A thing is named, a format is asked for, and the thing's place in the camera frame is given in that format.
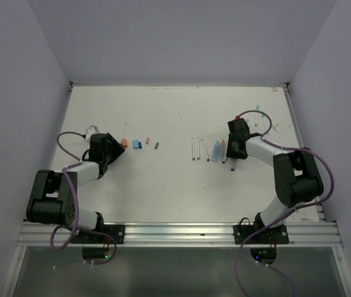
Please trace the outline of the purple capped marker pen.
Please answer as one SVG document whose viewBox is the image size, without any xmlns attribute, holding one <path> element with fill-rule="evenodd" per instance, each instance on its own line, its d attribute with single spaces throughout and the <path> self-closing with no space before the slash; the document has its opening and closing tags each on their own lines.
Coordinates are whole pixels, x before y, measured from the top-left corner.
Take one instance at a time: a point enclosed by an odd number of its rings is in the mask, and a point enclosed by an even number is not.
<svg viewBox="0 0 351 297">
<path fill-rule="evenodd" d="M 203 152 L 204 152 L 206 161 L 210 161 L 210 155 L 208 153 L 208 149 L 207 149 L 206 144 L 205 144 L 203 139 L 201 139 L 201 145 L 202 145 L 202 148 L 203 148 Z"/>
</svg>

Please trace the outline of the light blue highlighter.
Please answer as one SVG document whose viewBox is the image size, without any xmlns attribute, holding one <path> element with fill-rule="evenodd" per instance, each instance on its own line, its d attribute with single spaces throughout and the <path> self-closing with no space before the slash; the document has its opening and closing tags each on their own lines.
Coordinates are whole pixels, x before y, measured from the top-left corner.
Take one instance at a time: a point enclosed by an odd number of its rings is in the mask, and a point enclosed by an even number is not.
<svg viewBox="0 0 351 297">
<path fill-rule="evenodd" d="M 212 162 L 217 162 L 219 159 L 219 153 L 220 153 L 220 143 L 217 141 L 212 150 L 212 155 L 211 155 L 211 161 Z"/>
</svg>

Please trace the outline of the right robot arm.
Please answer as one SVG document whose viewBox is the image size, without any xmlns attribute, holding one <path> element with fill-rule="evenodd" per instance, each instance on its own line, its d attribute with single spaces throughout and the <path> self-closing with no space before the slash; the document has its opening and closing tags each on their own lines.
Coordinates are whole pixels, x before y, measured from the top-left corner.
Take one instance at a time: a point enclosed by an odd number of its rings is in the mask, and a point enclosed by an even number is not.
<svg viewBox="0 0 351 297">
<path fill-rule="evenodd" d="M 234 160 L 254 157 L 274 170 L 275 197 L 259 212 L 253 223 L 256 241 L 266 243 L 275 235 L 289 212 L 303 206 L 324 192 L 323 182 L 307 149 L 285 148 L 251 133 L 243 118 L 228 122 L 229 134 L 226 156 Z"/>
</svg>

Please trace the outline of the light blue highlighter cap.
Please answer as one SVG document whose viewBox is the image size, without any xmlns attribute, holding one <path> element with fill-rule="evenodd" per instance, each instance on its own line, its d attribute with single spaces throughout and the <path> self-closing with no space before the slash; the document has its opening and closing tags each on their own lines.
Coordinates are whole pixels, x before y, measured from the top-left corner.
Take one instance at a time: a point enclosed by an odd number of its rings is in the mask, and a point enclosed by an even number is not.
<svg viewBox="0 0 351 297">
<path fill-rule="evenodd" d="M 133 148 L 134 148 L 134 149 L 138 149 L 138 148 L 139 148 L 139 141 L 136 140 L 136 139 L 133 140 L 133 141 L 132 141 L 132 145 L 133 145 Z"/>
</svg>

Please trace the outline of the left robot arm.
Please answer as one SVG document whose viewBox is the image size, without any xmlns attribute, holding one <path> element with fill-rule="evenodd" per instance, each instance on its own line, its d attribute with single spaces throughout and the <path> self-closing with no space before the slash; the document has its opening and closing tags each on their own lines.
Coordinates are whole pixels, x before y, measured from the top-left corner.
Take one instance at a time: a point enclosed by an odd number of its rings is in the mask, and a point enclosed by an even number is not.
<svg viewBox="0 0 351 297">
<path fill-rule="evenodd" d="M 27 220 L 78 228 L 84 230 L 84 236 L 92 243 L 102 241 L 106 235 L 102 214 L 80 209 L 77 189 L 102 178 L 109 165 L 124 152 L 124 146 L 111 134 L 93 134 L 89 148 L 77 163 L 61 171 L 39 170 L 26 209 Z"/>
</svg>

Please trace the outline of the orange highlighter cap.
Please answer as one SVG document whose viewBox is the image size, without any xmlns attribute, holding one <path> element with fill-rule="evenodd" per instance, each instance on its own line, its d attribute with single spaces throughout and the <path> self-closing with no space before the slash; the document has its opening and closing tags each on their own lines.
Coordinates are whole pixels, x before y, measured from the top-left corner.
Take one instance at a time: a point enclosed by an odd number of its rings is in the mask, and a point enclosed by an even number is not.
<svg viewBox="0 0 351 297">
<path fill-rule="evenodd" d="M 125 148 L 128 147 L 128 142 L 126 139 L 122 139 L 121 143 L 122 143 L 123 147 L 125 147 Z"/>
</svg>

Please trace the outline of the dark blue capped marker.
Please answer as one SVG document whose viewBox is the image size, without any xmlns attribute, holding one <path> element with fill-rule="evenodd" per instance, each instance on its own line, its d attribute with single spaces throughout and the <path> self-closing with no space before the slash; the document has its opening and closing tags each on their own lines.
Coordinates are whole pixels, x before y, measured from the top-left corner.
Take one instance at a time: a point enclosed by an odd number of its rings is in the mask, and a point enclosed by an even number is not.
<svg viewBox="0 0 351 297">
<path fill-rule="evenodd" d="M 235 171 L 235 170 L 236 170 L 236 164 L 237 164 L 237 159 L 234 158 L 234 159 L 232 160 L 231 171 Z"/>
</svg>

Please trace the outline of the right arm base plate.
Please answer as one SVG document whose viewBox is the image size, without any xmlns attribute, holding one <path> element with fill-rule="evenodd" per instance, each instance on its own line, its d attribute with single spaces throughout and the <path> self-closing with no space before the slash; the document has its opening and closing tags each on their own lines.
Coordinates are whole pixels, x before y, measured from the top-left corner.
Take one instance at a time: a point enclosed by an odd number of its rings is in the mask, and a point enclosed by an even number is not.
<svg viewBox="0 0 351 297">
<path fill-rule="evenodd" d="M 247 219 L 242 218 L 237 225 L 233 225 L 235 244 L 241 244 L 248 236 L 256 232 L 255 226 Z M 288 244 L 287 227 L 283 224 L 275 228 L 268 228 L 253 236 L 248 244 Z"/>
</svg>

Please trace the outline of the peach capped marker pen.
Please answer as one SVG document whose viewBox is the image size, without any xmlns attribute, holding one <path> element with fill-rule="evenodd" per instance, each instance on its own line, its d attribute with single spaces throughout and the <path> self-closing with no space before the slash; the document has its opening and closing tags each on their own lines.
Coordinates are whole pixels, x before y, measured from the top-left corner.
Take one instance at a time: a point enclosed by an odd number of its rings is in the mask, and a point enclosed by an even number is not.
<svg viewBox="0 0 351 297">
<path fill-rule="evenodd" d="M 196 160 L 200 160 L 201 159 L 201 155 L 200 155 L 200 140 L 199 140 L 198 137 L 195 140 L 194 151 L 195 151 L 195 155 L 196 155 Z"/>
</svg>

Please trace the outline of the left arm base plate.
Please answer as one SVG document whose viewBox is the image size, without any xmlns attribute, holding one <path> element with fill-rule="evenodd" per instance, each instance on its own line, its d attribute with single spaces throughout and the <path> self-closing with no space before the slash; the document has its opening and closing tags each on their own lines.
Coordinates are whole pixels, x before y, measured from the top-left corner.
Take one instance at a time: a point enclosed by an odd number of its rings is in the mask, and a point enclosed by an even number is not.
<svg viewBox="0 0 351 297">
<path fill-rule="evenodd" d="M 72 244 L 123 244 L 126 234 L 124 225 L 109 224 L 104 225 L 102 230 L 79 231 L 72 237 Z"/>
</svg>

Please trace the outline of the green capped marker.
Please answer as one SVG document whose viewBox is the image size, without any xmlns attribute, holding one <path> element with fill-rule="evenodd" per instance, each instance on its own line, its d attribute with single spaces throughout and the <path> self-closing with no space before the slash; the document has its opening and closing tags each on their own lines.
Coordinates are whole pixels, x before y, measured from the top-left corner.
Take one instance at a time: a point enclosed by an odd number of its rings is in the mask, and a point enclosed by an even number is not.
<svg viewBox="0 0 351 297">
<path fill-rule="evenodd" d="M 254 118 L 254 127 L 258 127 L 259 124 L 259 117 L 260 117 L 260 106 L 256 105 L 255 109 L 255 118 Z"/>
<path fill-rule="evenodd" d="M 269 128 L 270 122 L 264 114 L 261 115 L 261 118 L 262 118 L 261 121 L 262 121 L 263 129 L 264 129 L 264 131 L 267 131 Z"/>
</svg>

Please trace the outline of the orange highlighter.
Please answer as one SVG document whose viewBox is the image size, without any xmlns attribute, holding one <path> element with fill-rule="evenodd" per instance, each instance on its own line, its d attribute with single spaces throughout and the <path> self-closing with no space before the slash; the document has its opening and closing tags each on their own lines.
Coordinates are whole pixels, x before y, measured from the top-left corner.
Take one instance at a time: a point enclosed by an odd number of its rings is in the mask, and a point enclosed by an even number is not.
<svg viewBox="0 0 351 297">
<path fill-rule="evenodd" d="M 219 159 L 220 160 L 223 160 L 225 158 L 225 152 L 226 152 L 226 143 L 224 140 L 222 140 L 220 143 L 220 150 L 219 150 Z"/>
</svg>

